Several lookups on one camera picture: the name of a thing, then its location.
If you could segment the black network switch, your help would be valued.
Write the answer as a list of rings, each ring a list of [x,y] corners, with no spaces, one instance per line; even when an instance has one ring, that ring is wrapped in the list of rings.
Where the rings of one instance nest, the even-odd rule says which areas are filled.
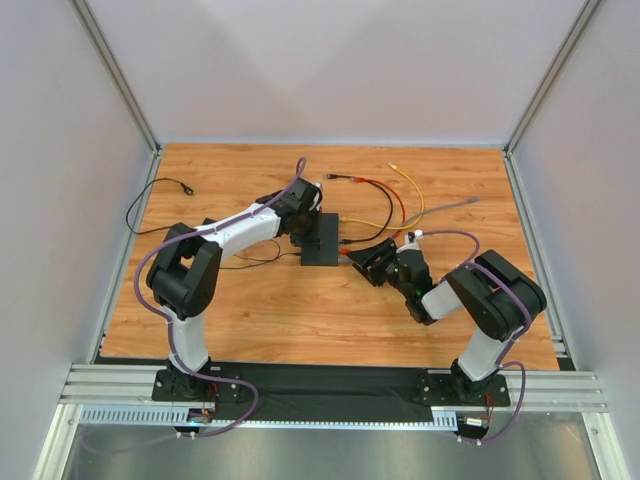
[[[320,213],[300,252],[302,266],[337,267],[339,264],[339,215]]]

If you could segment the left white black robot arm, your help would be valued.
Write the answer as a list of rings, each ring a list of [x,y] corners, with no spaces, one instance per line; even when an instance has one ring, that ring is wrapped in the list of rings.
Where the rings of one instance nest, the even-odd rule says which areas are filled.
[[[169,361],[174,368],[195,378],[204,376],[210,360],[204,313],[214,298],[224,261],[283,235],[309,238],[319,222],[322,200],[319,183],[296,178],[285,189],[223,220],[196,227],[174,225],[165,241],[144,257],[151,263],[145,283],[156,304],[143,305],[168,324]]]

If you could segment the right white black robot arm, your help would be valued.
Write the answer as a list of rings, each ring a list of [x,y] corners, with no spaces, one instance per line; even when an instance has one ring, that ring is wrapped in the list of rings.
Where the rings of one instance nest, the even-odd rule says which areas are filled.
[[[446,395],[469,401],[486,391],[518,335],[547,307],[542,289],[494,250],[457,267],[436,282],[416,240],[399,247],[389,239],[347,254],[352,267],[375,287],[398,291],[410,316],[431,325],[459,309],[475,323],[465,350],[451,365]]]

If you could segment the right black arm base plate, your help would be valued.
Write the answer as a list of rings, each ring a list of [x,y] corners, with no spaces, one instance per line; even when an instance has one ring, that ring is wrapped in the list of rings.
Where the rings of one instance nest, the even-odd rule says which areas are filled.
[[[428,406],[507,407],[511,405],[503,375],[494,373],[473,382],[450,371],[421,371],[417,375],[417,400]]]

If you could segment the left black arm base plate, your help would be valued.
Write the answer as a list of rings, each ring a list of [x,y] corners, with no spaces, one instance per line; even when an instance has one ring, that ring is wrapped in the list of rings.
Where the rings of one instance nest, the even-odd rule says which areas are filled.
[[[238,385],[211,382],[190,376],[180,370],[163,369],[156,374],[151,398],[160,402],[239,403],[251,400],[252,393],[244,393]]]

